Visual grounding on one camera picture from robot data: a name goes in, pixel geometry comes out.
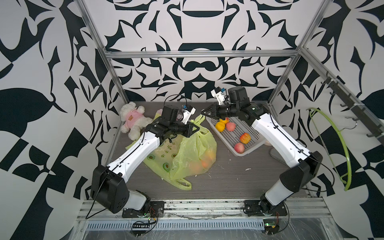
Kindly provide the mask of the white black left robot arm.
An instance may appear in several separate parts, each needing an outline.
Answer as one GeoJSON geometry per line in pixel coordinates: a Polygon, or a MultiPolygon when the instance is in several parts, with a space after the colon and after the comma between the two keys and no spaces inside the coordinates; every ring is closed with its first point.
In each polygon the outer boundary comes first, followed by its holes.
{"type": "Polygon", "coordinates": [[[147,213],[150,198],[139,191],[130,191],[127,182],[143,160],[172,136],[189,138],[199,131],[190,121],[195,108],[186,105],[179,110],[164,106],[162,115],[146,126],[143,134],[124,154],[107,166],[99,165],[93,171],[90,196],[113,214],[123,208],[147,213]]]}

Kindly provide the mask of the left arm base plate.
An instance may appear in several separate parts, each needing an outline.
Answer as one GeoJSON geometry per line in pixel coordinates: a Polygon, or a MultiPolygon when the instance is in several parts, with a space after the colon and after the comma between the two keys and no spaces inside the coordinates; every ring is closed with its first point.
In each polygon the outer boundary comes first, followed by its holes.
{"type": "Polygon", "coordinates": [[[161,217],[164,214],[165,202],[164,201],[149,201],[144,204],[140,210],[124,209],[122,218],[148,218],[148,217],[161,217]]]}

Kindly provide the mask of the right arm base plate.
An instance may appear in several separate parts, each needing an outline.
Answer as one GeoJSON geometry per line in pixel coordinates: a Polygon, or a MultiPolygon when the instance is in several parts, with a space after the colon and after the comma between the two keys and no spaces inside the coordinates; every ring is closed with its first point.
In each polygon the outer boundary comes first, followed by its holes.
{"type": "Polygon", "coordinates": [[[243,212],[248,216],[258,217],[288,216],[285,202],[273,206],[267,200],[245,200],[243,212]]]}

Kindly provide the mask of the green avocado print plastic bag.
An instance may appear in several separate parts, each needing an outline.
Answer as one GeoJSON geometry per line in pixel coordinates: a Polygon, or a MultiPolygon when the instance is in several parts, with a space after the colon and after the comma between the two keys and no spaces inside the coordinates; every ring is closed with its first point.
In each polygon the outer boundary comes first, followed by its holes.
{"type": "Polygon", "coordinates": [[[179,152],[173,160],[170,173],[172,180],[195,176],[191,174],[190,165],[201,164],[201,160],[207,159],[207,151],[214,150],[217,156],[217,142],[210,130],[202,126],[205,118],[205,116],[199,115],[192,120],[192,123],[200,127],[200,130],[189,138],[184,137],[181,141],[179,152]]]}

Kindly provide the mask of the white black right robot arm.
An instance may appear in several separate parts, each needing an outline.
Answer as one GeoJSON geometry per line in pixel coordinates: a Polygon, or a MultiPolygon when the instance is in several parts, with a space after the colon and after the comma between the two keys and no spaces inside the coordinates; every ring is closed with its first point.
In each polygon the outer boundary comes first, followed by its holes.
{"type": "Polygon", "coordinates": [[[249,215],[271,215],[285,200],[299,192],[318,173],[322,155],[319,152],[310,152],[299,142],[294,140],[276,120],[268,108],[261,103],[252,103],[244,87],[233,87],[228,91],[215,88],[211,95],[217,100],[201,113],[211,119],[224,120],[237,117],[247,125],[258,131],[272,144],[274,149],[283,158],[288,170],[280,174],[279,180],[261,196],[256,207],[246,207],[245,213],[249,215]]]}

